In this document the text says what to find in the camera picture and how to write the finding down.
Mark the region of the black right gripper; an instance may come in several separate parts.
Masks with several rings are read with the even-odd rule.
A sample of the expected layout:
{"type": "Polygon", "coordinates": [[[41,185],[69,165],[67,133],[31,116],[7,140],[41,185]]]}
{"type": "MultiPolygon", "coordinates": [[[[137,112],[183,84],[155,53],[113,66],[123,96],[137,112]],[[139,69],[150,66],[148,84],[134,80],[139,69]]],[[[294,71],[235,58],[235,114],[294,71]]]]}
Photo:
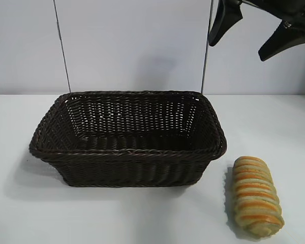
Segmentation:
{"type": "Polygon", "coordinates": [[[305,44],[305,1],[219,0],[209,33],[209,45],[215,46],[223,35],[243,19],[242,3],[263,10],[282,22],[259,49],[261,61],[297,45],[305,44]]]}

